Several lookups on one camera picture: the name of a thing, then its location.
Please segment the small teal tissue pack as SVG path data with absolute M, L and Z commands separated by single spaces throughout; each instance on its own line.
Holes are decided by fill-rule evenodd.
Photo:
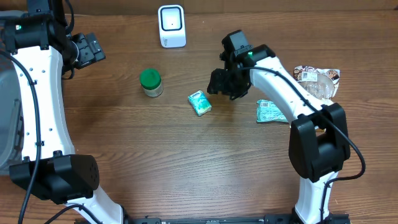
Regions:
M 212 109 L 210 102 L 208 101 L 204 92 L 201 90 L 198 90 L 188 96 L 188 101 L 198 116 L 202 116 Z

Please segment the teal wet wipes pack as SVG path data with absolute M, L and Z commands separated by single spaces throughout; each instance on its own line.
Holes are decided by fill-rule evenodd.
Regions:
M 269 100 L 258 100 L 256 110 L 257 122 L 283 122 L 287 123 L 287 119 L 278 107 Z

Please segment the green lid jar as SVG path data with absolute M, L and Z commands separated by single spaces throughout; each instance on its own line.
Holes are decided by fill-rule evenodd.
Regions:
M 164 88 L 160 73 L 154 68 L 143 70 L 139 77 L 144 93 L 149 97 L 158 97 Z

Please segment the brown bread snack bag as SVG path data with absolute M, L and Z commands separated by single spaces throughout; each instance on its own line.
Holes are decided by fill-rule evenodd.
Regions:
M 293 70 L 295 80 L 314 97 L 330 100 L 335 97 L 340 84 L 340 70 L 298 66 Z

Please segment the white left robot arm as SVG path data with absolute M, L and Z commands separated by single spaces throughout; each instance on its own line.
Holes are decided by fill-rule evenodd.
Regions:
M 105 58 L 94 34 L 73 34 L 69 1 L 28 1 L 27 12 L 5 21 L 1 55 L 16 69 L 22 100 L 22 161 L 9 175 L 26 196 L 76 210 L 88 223 L 127 223 L 125 209 L 100 187 L 97 162 L 75 152 L 62 96 L 66 72 Z

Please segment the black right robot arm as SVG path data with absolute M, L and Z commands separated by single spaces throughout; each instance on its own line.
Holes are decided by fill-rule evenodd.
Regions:
M 265 223 L 349 223 L 328 210 L 331 181 L 350 157 L 346 115 L 337 103 L 324 103 L 298 84 L 266 45 L 249 44 L 243 31 L 221 41 L 224 68 L 211 73 L 209 94 L 241 98 L 260 89 L 290 124 L 289 159 L 300 176 L 298 201 L 290 215 L 267 215 Z

